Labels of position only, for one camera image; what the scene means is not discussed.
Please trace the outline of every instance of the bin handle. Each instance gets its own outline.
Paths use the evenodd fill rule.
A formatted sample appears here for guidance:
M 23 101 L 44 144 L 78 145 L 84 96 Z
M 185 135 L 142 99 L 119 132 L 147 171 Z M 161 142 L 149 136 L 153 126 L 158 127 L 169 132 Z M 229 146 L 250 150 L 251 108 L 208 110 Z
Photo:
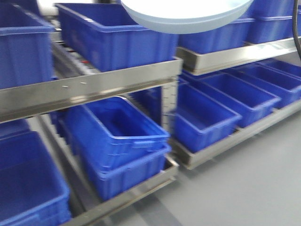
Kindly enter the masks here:
M 155 141 L 134 141 L 133 148 L 147 148 L 152 147 Z

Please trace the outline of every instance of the plastic storage bin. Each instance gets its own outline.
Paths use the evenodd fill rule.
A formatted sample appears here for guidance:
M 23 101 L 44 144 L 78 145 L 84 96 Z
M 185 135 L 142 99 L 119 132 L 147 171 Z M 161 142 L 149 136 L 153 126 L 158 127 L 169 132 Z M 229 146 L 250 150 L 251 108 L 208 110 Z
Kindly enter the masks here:
M 183 70 L 182 74 L 180 74 L 180 78 L 187 81 L 190 85 L 194 86 L 199 82 L 200 79 L 209 77 L 211 75 L 215 75 L 216 72 L 208 73 L 208 74 L 202 74 L 202 75 L 193 75 L 189 73 L 188 71 Z
M 70 108 L 64 123 L 101 171 L 113 170 L 162 147 L 169 134 L 126 99 Z
M 118 4 L 56 4 L 67 45 L 100 71 L 172 60 L 178 35 L 138 25 Z
M 29 132 L 30 128 L 25 119 L 9 121 L 0 124 L 0 139 Z
M 290 73 L 290 75 L 294 76 L 295 78 L 301 79 L 301 67 L 299 66 L 275 59 L 262 60 L 256 63 L 262 66 L 267 66 L 273 69 Z
M 51 80 L 52 31 L 34 14 L 0 3 L 0 89 Z
M 293 0 L 254 0 L 254 16 L 291 16 L 293 13 Z
M 0 181 L 0 225 L 56 226 L 70 219 L 69 189 L 36 132 L 0 140 Z
M 36 0 L 0 0 L 0 3 L 15 3 L 22 8 L 34 13 L 35 15 L 41 16 Z
M 227 137 L 240 119 L 192 86 L 179 87 L 174 134 L 192 153 Z
M 240 127 L 246 127 L 269 115 L 280 100 L 275 95 L 225 73 L 202 79 L 198 89 L 239 113 L 242 116 L 238 122 Z
M 288 38 L 292 29 L 291 24 L 291 16 L 256 17 L 246 40 L 258 44 Z
M 260 87 L 281 98 L 275 106 L 282 108 L 298 100 L 301 96 L 301 80 L 287 73 L 249 64 L 236 68 L 240 73 L 231 72 L 235 76 Z
M 241 18 L 211 31 L 180 35 L 179 46 L 200 54 L 241 47 L 253 21 L 253 18 Z
M 164 145 L 155 153 L 108 172 L 101 172 L 81 151 L 79 153 L 99 196 L 108 200 L 158 174 L 164 167 L 165 154 L 170 151 L 170 146 Z

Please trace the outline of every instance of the stainless steel shelf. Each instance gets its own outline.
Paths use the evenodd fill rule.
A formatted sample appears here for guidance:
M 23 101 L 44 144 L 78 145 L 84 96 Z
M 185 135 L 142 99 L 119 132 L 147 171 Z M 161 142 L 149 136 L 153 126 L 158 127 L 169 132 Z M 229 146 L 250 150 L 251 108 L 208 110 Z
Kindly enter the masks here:
M 193 75 L 202 75 L 296 51 L 293 38 L 289 38 L 208 54 L 178 47 L 176 55 L 184 60 L 184 69 Z
M 55 129 L 50 125 L 47 115 L 33 118 L 40 125 L 44 141 L 52 146 L 51 153 L 55 162 L 62 170 L 71 189 L 70 203 L 74 218 L 63 226 L 88 226 L 114 214 L 145 196 L 165 187 L 175 181 L 178 174 L 178 164 L 169 156 L 163 171 L 122 194 L 102 202 L 94 186 L 87 180 L 84 170 L 77 157 L 72 155 L 66 145 L 62 145 Z
M 251 138 L 252 136 L 262 132 L 263 130 L 275 125 L 283 119 L 301 110 L 301 100 L 288 105 L 279 110 L 275 110 L 271 115 L 261 119 L 258 122 L 246 128 L 239 128 L 235 133 L 227 138 L 203 149 L 197 153 L 191 153 L 178 141 L 172 140 L 171 145 L 177 159 L 189 170 L 211 160 L 215 156 L 229 150 L 237 144 Z
M 54 48 L 55 69 L 66 79 L 0 90 L 0 122 L 34 116 L 152 87 L 174 84 L 182 60 L 87 74 Z

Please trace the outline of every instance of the metal shelving rack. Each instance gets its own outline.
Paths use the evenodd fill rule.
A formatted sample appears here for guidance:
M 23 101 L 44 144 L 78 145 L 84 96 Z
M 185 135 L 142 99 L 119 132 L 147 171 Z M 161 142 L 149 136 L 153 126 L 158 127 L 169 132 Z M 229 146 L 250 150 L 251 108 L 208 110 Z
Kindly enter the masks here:
M 81 62 L 76 53 L 70 54 L 70 51 L 66 51 L 63 43 L 57 40 L 58 33 L 53 34 L 53 37 L 56 37 L 53 43 L 55 72 L 60 79 L 0 90 L 0 122 L 37 116 L 34 119 L 41 125 L 48 141 L 56 150 L 53 156 L 71 185 L 71 203 L 73 207 L 77 207 L 74 210 L 76 217 L 64 226 L 94 225 L 102 218 L 155 192 L 174 181 L 178 164 L 168 156 L 164 171 L 107 202 L 101 202 L 93 186 L 85 180 L 80 163 L 60 146 L 58 137 L 54 135 L 54 128 L 42 114 L 161 86 L 162 126 L 172 133 L 177 75 L 181 73 L 183 60 L 185 69 L 194 75 L 200 75 L 296 51 L 292 39 L 206 55 L 178 48 L 177 56 L 183 60 L 175 58 L 167 62 L 101 73 L 91 65 Z M 233 135 L 196 154 L 190 153 L 175 140 L 171 139 L 170 143 L 177 158 L 187 168 L 192 169 L 299 110 L 301 101 L 275 110 L 270 116 L 248 128 L 238 128 Z
M 171 131 L 176 107 L 177 78 L 182 60 L 174 60 L 101 73 L 60 41 L 59 32 L 51 35 L 55 81 L 0 90 L 0 123 L 20 118 L 36 120 L 45 141 L 55 151 L 52 156 L 71 189 L 74 218 L 66 226 L 94 225 L 175 180 L 178 164 L 166 156 L 164 170 L 122 194 L 102 202 L 87 181 L 80 162 L 61 147 L 45 113 L 113 96 L 162 88 L 162 126 Z
M 249 43 L 244 47 L 208 54 L 198 54 L 178 47 L 176 55 L 184 60 L 184 69 L 193 75 L 202 75 L 296 51 L 293 38 L 289 38 L 256 45 Z
M 177 56 L 184 60 L 184 69 L 195 76 L 199 76 L 296 51 L 293 38 L 289 38 L 203 55 L 178 47 Z M 282 109 L 274 109 L 271 115 L 246 128 L 237 128 L 232 135 L 196 153 L 191 153 L 174 139 L 170 143 L 177 159 L 187 169 L 192 170 L 300 110 L 301 100 Z

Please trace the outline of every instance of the white wall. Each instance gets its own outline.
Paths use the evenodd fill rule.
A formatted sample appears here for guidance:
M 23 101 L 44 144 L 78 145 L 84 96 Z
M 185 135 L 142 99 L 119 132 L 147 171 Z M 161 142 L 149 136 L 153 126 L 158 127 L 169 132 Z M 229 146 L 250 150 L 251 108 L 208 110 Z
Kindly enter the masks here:
M 59 3 L 93 3 L 93 0 L 37 0 L 40 12 L 44 16 L 57 15 L 57 9 L 53 5 Z

